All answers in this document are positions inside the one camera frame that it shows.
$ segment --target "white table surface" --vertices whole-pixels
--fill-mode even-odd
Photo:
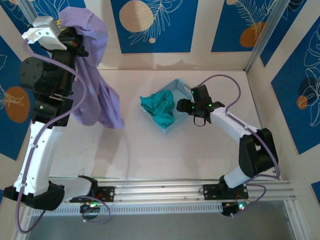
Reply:
[[[218,179],[238,163],[239,146],[212,124],[197,127],[188,117],[167,135],[162,134],[140,109],[147,97],[175,78],[196,86],[213,74],[228,74],[240,84],[242,96],[231,112],[252,126],[259,126],[248,81],[243,71],[143,71],[102,70],[104,79],[120,96],[125,128],[108,129],[99,123],[83,126],[73,116],[61,137],[51,176],[130,179]],[[238,94],[228,78],[206,84],[212,101],[226,106]]]

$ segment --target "purple cloth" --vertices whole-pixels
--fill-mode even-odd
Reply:
[[[89,53],[88,57],[76,58],[77,71],[83,76],[88,89],[84,102],[74,112],[76,119],[86,126],[100,122],[107,128],[123,128],[119,96],[97,69],[108,42],[107,26],[86,8],[66,7],[59,13],[59,19],[61,28],[74,27],[79,35],[83,35],[83,45]],[[75,105],[83,96],[80,81],[73,82],[72,91]]]

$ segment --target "gray floor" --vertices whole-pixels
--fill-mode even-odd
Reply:
[[[234,219],[220,213],[117,215],[104,224],[44,217],[27,240],[292,240],[282,202],[259,202]]]

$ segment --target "plastic basket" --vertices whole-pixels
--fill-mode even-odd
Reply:
[[[173,117],[174,117],[174,122],[167,128],[162,128],[159,126],[152,116],[140,105],[143,114],[163,133],[167,134],[169,131],[171,131],[173,128],[175,128],[177,125],[182,123],[186,118],[189,116],[185,112],[179,112],[177,111],[177,103],[180,99],[192,99],[192,94],[190,92],[190,87],[183,82],[181,79],[177,78],[174,81],[170,82],[168,85],[163,87],[161,90],[157,91],[156,93],[160,93],[164,90],[170,90],[173,94],[173,101],[175,104],[175,107],[173,108]]]

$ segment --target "green towel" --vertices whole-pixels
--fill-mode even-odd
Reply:
[[[153,117],[153,120],[163,129],[174,123],[174,95],[170,90],[164,90],[148,97],[140,97],[141,106]]]

